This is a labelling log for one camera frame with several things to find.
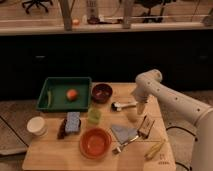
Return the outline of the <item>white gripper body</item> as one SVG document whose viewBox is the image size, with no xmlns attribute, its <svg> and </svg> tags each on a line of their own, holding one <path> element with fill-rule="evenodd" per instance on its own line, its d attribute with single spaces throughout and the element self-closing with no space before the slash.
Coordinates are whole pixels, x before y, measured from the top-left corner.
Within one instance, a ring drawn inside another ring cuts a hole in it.
<svg viewBox="0 0 213 171">
<path fill-rule="evenodd" d="M 149 94 L 146 91 L 141 90 L 139 87 L 136 87 L 132 91 L 132 96 L 134 97 L 134 99 L 137 102 L 137 104 L 136 104 L 137 114 L 142 115 L 144 112 L 145 106 L 147 104 Z"/>
</svg>

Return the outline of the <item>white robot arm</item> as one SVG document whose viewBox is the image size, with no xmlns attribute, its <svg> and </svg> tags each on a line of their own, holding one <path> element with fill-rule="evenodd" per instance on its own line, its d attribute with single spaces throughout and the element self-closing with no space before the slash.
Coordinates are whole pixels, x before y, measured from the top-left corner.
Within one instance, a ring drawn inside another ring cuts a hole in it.
<svg viewBox="0 0 213 171">
<path fill-rule="evenodd" d="M 153 95 L 161 102 L 179 112 L 196 127 L 191 171 L 213 171 L 213 106 L 164 86 L 162 74 L 157 69 L 138 74 L 132 92 L 138 102 Z"/>
</svg>

